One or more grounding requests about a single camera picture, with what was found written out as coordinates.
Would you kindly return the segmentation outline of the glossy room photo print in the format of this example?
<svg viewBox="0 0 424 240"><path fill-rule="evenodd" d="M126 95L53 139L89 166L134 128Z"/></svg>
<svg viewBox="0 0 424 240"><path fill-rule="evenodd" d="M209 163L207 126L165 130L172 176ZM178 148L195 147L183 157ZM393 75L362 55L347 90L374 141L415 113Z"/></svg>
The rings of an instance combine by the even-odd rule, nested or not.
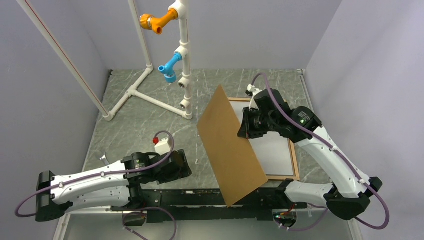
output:
<svg viewBox="0 0 424 240"><path fill-rule="evenodd" d="M248 141L268 180L300 179L294 146L289 139L269 132Z"/></svg>

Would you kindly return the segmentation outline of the brown backing board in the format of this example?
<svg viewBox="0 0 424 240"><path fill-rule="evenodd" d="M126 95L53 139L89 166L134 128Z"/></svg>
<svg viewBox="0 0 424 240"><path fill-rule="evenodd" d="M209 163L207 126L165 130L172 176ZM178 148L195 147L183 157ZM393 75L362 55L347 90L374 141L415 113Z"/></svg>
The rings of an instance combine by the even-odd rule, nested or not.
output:
<svg viewBox="0 0 424 240"><path fill-rule="evenodd" d="M225 205L229 208L268 182L222 85L215 90L197 123L197 130Z"/></svg>

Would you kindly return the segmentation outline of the wooden picture frame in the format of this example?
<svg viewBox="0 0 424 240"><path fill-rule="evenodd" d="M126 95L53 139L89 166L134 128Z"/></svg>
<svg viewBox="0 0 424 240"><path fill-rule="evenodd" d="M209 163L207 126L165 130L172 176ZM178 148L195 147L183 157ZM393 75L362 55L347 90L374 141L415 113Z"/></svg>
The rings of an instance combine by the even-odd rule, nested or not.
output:
<svg viewBox="0 0 424 240"><path fill-rule="evenodd" d="M243 108L250 105L247 98L227 98L230 106L231 124L228 129L229 145L235 157L235 166L247 173L266 176L268 180L299 180L299 167L294 144L277 132L263 137L244 139L238 137L243 119Z"/></svg>

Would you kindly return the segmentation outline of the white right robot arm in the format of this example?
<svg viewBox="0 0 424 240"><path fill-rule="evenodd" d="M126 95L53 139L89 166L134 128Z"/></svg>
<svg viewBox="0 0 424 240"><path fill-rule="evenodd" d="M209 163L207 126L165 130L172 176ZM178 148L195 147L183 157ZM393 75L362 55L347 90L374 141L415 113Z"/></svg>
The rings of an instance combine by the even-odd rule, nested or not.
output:
<svg viewBox="0 0 424 240"><path fill-rule="evenodd" d="M369 177L355 166L349 167L336 154L336 144L312 110L305 106L291 109L278 90L272 89L271 92L288 117L280 113L267 90L250 87L246 91L251 98L250 104L242 109L237 136L253 140L270 132L278 133L312 156L332 181L314 184L285 180L276 190L276 203L282 208L292 203L327 207L332 214L346 221L362 214L373 196L368 187L378 192L382 181L378 177Z"/></svg>

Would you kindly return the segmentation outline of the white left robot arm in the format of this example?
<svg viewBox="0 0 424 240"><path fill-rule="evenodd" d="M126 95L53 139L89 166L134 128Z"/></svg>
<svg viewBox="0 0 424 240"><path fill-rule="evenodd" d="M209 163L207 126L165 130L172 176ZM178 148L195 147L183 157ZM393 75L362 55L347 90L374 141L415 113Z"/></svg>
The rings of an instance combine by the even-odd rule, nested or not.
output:
<svg viewBox="0 0 424 240"><path fill-rule="evenodd" d="M184 150L160 155L135 152L110 165L74 175L39 174L37 222L56 220L76 210L111 206L137 210L146 206L142 185L164 184L192 175Z"/></svg>

